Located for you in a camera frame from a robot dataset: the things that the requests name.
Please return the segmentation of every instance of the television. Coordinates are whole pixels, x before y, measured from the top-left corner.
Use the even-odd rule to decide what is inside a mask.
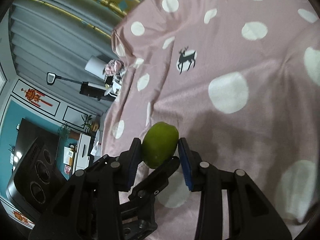
[[[6,188],[8,200],[28,219],[36,222],[50,200],[66,183],[56,167],[58,135],[22,119],[15,156],[20,159]]]

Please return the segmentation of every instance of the pink bedsheet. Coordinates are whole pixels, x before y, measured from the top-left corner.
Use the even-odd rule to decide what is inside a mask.
[[[320,23],[308,0],[144,0],[112,46],[128,70],[102,155],[128,150],[156,122],[175,125],[204,160],[244,169],[295,237],[319,152]],[[135,183],[150,172],[141,163]],[[193,239],[199,203],[178,170],[149,239]]]

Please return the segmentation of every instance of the green plant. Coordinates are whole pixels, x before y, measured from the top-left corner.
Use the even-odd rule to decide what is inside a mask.
[[[81,118],[83,120],[82,128],[84,129],[84,132],[87,135],[90,135],[92,129],[92,122],[90,123],[92,120],[92,115],[87,115],[86,119],[84,119],[83,116],[81,116]]]
[[[69,133],[70,133],[70,126],[68,125],[68,122],[65,122],[62,126],[59,127],[58,129],[58,134],[61,139],[67,140]]]

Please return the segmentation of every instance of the deer antlers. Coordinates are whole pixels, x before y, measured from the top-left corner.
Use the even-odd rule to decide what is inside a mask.
[[[189,46],[184,47],[184,49],[180,49],[179,53],[180,54],[184,54],[186,52],[186,50],[189,49]]]

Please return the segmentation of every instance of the white cabinet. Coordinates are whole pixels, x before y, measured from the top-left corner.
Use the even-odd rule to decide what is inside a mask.
[[[91,137],[85,134],[80,134],[80,138],[77,143],[77,151],[75,155],[75,160],[73,164],[73,171],[75,173],[77,170],[84,170],[89,166],[89,144],[90,144]]]

